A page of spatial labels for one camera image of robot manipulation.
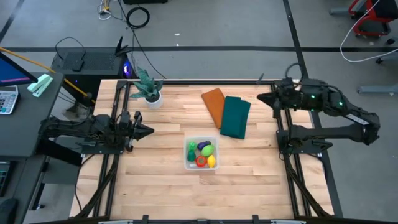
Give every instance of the toy fruit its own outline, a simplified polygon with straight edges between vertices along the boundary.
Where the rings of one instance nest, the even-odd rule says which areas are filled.
[[[205,146],[205,147],[201,150],[201,154],[202,154],[203,156],[208,157],[208,156],[212,155],[213,151],[214,151],[214,145],[208,145],[208,146]]]
[[[195,151],[189,150],[187,160],[190,162],[193,162],[193,161],[195,161],[196,157],[197,157],[197,155],[195,155]]]
[[[207,164],[209,164],[210,168],[213,168],[214,165],[216,165],[216,158],[213,155],[209,156],[209,158],[207,158]]]
[[[195,162],[198,167],[204,167],[207,163],[207,159],[204,156],[198,156],[197,159],[195,159]]]
[[[197,148],[197,144],[195,142],[189,142],[188,148],[190,151],[194,151]]]
[[[211,142],[205,141],[198,144],[198,149],[202,150],[205,146],[211,145]]]

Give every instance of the butcher block tabletop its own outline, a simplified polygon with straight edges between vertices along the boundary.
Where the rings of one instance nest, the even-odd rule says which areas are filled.
[[[94,114],[111,114],[117,80],[103,80]],[[215,88],[224,96],[238,96],[251,103],[246,138],[220,135],[201,98]],[[164,85],[160,109],[147,108],[144,99],[129,99],[128,111],[142,114],[144,125],[155,132],[134,141],[118,165],[111,211],[112,219],[260,219],[293,218],[284,162],[279,158],[272,109],[256,96],[270,92],[269,85]],[[130,93],[137,92],[134,85]],[[118,114],[124,98],[122,90]],[[292,121],[312,127],[308,111],[291,111]],[[219,143],[217,170],[184,168],[183,143],[189,136],[216,136]],[[321,162],[301,154],[305,183],[317,202],[333,213]],[[77,195],[82,207],[98,186],[103,155],[95,155],[81,168]],[[303,203],[296,187],[300,214]],[[103,194],[101,213],[107,191]],[[71,216],[79,208],[73,202]]]

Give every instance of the keyboard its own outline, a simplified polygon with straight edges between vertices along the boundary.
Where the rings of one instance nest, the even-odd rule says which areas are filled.
[[[0,161],[0,197],[6,193],[13,166],[14,162],[12,161]]]

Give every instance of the gray floor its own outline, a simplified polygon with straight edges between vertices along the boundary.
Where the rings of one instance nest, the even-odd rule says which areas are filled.
[[[290,0],[299,41],[302,47],[339,47],[353,25],[349,17],[334,17],[331,7],[342,7],[351,1]],[[11,15],[17,0],[0,1],[0,28]],[[66,36],[77,38],[87,47],[113,47],[120,35],[129,42],[132,34],[125,23],[116,19],[100,21],[96,7],[100,1],[25,1],[17,17],[0,43],[2,47],[53,47]],[[151,13],[147,27],[137,30],[143,46],[269,46],[292,47],[293,42],[282,1],[277,0],[171,0],[167,4],[142,5]],[[111,9],[120,17],[118,4]],[[398,24],[391,24],[398,34]],[[345,47],[380,47],[380,40],[358,40],[353,35]],[[62,47],[78,46],[65,41]],[[50,65],[54,52],[25,52],[22,55]],[[353,59],[377,53],[349,53]],[[151,62],[169,78],[281,78],[286,66],[297,61],[295,52],[207,51],[147,52]],[[156,76],[143,54],[134,53],[138,66]],[[381,138],[371,146],[345,140],[332,141],[329,149],[343,215],[346,218],[398,221],[398,152],[396,151],[395,118],[397,97],[359,95],[357,87],[398,82],[394,61],[377,65],[374,60],[349,63],[340,53],[305,52],[305,63],[311,78],[319,78],[338,86],[355,105],[376,112],[381,119]],[[44,72],[41,68],[16,59],[24,68]],[[298,77],[298,69],[292,76]],[[58,100],[53,114],[63,117],[70,103]],[[340,126],[349,121],[320,115],[322,125]],[[62,202],[53,201],[60,195]],[[73,199],[70,185],[49,185],[42,203],[48,209],[29,212],[26,223],[59,220],[69,214]]]

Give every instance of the potted plant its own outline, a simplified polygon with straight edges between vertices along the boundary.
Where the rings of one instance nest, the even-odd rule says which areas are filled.
[[[139,90],[139,93],[131,95],[131,98],[144,98],[148,107],[151,109],[157,109],[162,106],[163,99],[160,90],[163,86],[163,80],[160,80],[155,85],[155,78],[149,78],[146,70],[137,67],[138,77],[140,82],[134,82],[135,86]]]

